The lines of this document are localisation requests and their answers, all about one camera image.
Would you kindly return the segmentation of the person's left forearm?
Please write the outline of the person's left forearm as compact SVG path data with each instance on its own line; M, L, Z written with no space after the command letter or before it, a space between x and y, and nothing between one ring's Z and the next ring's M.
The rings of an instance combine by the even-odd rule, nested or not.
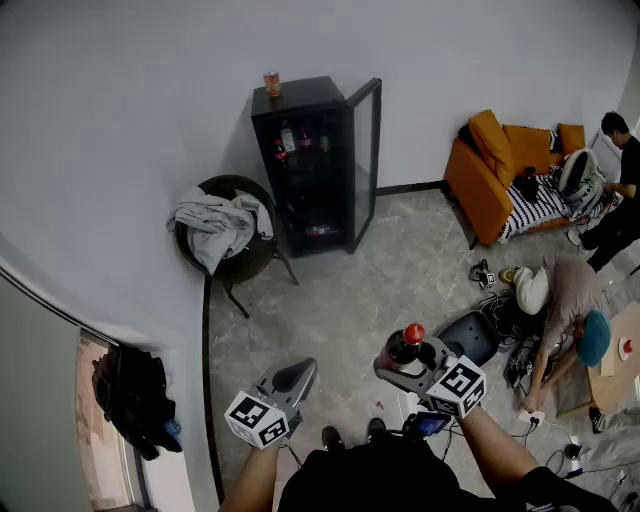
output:
M272 512L279 444L252 448L219 512Z

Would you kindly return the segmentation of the black plastic stool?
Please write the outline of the black plastic stool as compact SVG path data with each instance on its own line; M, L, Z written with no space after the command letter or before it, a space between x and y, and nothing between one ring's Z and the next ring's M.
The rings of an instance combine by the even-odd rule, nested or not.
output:
M501 340L487 316L472 310L443 327L437 334L457 357L466 356L478 367L498 352Z

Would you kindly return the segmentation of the grey white backpack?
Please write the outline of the grey white backpack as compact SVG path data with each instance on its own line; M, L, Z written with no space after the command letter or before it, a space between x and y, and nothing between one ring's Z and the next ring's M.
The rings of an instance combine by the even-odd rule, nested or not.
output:
M601 203L606 178L589 148L575 151L565 160L557 190L570 220L589 216Z

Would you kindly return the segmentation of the black hanging jacket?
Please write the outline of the black hanging jacket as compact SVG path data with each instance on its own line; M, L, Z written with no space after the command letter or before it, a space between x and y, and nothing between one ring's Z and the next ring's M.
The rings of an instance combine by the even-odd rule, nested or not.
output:
M182 451L164 430L164 423L175 419L176 403L167 397L160 358L133 347L111 347L92 368L94 397L104 419L144 460L158 458L159 448Z

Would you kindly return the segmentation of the black bag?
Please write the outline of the black bag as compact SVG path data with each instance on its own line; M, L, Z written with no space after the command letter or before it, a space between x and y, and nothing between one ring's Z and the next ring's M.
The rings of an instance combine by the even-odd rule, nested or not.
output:
M535 178L536 169L526 167L523 175L514 178L514 186L529 203L535 203L539 192L539 183Z

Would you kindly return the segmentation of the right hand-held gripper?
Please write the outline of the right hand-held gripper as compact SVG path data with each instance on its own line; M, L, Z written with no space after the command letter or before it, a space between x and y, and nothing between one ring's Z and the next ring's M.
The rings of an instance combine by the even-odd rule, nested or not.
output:
M435 372L427 371L423 382L401 370L387 368L378 356L373 362L375 375L406 392L399 398L402 418L412 413L435 412L466 417L486 393L486 375L467 356L457 355L439 338L427 336L423 340L423 363L444 364Z

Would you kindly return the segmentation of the light wooden table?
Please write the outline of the light wooden table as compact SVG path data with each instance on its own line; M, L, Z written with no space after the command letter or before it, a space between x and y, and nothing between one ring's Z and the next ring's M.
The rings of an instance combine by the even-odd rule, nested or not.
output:
M621 337L632 340L633 351L627 361L618 353ZM607 413L613 409L633 387L640 375L640 303L631 302L611 321L611 340L607 353L598 366L588 370L590 401Z

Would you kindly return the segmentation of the dark cola bottle red cap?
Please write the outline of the dark cola bottle red cap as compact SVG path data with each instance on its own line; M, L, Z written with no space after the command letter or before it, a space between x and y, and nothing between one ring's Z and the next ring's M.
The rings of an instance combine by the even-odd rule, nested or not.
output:
M430 343L425 342L425 335L424 327L418 323L411 323L405 329L393 332L377 358L377 366L401 370L419 360L434 369L436 351Z

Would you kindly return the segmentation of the grey crumpled clothes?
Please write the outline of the grey crumpled clothes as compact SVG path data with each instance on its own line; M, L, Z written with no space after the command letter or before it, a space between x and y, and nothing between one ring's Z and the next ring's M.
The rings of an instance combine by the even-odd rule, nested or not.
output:
M206 194L199 187L186 191L171 212L166 229L174 232L178 222L187 226L189 247L209 274L223 259L241 253L254 234L265 241L274 237L267 207L240 190L232 199Z

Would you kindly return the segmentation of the black device blue screen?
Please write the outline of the black device blue screen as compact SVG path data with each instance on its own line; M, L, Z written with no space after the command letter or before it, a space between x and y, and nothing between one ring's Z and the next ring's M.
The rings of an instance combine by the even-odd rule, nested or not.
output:
M423 440L426 437L437 435L450 422L447 414L434 412L411 413L402 427L402 434L413 440Z

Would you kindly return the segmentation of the grey door panel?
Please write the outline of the grey door panel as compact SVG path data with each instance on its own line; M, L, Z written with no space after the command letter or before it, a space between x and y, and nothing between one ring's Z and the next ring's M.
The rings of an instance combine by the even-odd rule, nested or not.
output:
M0 505L91 512L77 440L78 326L0 277Z

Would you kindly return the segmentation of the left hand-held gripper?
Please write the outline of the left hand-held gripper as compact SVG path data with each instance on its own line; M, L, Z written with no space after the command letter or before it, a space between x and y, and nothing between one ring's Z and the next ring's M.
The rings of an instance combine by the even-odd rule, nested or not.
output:
M227 425L258 449L290 438L302 422L300 402L306 399L317 370L317 361L306 357L264 375L247 392L236 395L224 413Z

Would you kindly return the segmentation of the small orange cushion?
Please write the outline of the small orange cushion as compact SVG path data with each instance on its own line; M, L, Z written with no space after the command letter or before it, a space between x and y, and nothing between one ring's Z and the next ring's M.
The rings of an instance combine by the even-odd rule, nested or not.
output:
M558 135L562 154L567 156L586 146L583 125L558 124Z

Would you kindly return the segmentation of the square orange cushion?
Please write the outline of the square orange cushion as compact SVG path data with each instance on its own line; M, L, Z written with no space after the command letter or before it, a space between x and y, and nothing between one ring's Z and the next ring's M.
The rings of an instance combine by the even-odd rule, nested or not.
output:
M536 174L547 174L551 166L551 136L548 129L504 125L517 175L524 176L527 168Z

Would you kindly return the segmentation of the black mini fridge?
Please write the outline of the black mini fridge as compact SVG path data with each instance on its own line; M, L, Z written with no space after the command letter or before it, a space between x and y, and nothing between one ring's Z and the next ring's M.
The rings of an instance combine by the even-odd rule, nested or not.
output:
M343 249L354 253L375 212L381 134L382 81L373 78L346 97L331 77L285 82L281 94L253 93L251 121L285 236L294 256ZM296 152L288 167L274 158L281 121L288 120ZM306 127L311 148L300 152L299 129ZM330 131L331 151L319 135ZM308 237L307 227L334 224L340 234Z

